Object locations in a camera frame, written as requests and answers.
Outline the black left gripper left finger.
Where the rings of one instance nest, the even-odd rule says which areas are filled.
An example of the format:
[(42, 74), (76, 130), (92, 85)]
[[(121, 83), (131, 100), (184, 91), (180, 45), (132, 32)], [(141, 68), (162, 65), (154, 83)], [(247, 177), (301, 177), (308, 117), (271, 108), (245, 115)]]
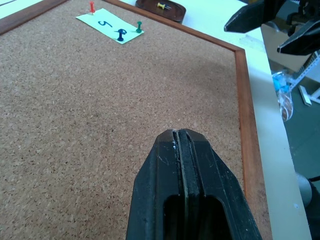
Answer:
[(178, 132), (170, 129), (157, 136), (135, 177), (126, 239), (183, 239), (184, 197)]

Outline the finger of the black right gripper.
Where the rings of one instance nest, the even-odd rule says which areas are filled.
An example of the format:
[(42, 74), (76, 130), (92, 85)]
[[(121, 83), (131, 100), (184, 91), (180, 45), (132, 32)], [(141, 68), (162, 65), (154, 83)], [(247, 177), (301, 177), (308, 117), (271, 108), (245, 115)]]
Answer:
[(281, 54), (306, 56), (320, 49), (320, 19), (314, 18), (305, 23), (284, 43), (278, 46)]
[(234, 13), (224, 25), (225, 32), (247, 33), (267, 22), (264, 0), (248, 4)]

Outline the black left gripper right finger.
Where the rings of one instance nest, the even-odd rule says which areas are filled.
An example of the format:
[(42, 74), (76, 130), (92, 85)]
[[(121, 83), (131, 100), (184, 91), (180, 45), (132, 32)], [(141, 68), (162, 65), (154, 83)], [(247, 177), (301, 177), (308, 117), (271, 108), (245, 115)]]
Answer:
[(203, 135), (177, 133), (183, 186), (183, 239), (260, 240), (237, 178)]

